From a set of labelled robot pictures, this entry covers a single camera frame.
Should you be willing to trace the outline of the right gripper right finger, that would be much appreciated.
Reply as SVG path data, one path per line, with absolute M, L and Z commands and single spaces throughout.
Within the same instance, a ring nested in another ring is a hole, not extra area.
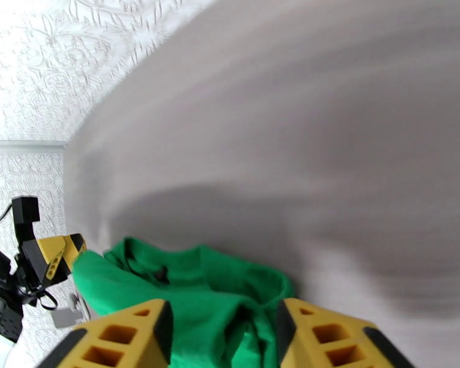
M 276 343 L 280 367 L 413 367 L 376 324 L 296 298 L 279 302 Z

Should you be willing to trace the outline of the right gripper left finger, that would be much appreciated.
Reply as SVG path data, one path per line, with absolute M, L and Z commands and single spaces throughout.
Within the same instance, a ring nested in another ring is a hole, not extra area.
M 169 367 L 174 314 L 152 299 L 76 326 L 39 367 Z

